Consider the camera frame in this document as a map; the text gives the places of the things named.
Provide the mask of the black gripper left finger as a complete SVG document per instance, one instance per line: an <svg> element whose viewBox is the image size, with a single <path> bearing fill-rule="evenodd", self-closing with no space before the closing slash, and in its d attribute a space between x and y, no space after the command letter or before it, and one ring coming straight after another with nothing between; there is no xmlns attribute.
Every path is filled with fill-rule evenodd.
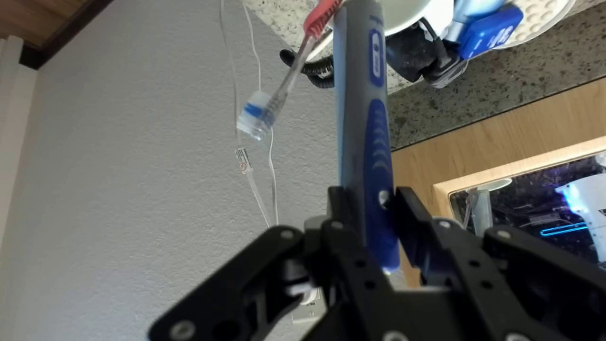
<svg viewBox="0 0 606 341"><path fill-rule="evenodd" d="M274 226L168 307L149 341L262 341L319 288L327 313L304 341L380 341L393 330L385 315L391 288L361 247L351 196L329 188L329 216L298 232Z"/></svg>

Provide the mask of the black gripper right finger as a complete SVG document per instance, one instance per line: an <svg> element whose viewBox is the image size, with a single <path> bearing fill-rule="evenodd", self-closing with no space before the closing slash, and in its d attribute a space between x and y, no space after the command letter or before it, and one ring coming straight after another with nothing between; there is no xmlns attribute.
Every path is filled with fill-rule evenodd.
<svg viewBox="0 0 606 341"><path fill-rule="evenodd" d="M606 273L516 228L482 237L433 218L410 188L391 199L395 235L429 287L469 307L473 334L503 341L606 341Z"/></svg>

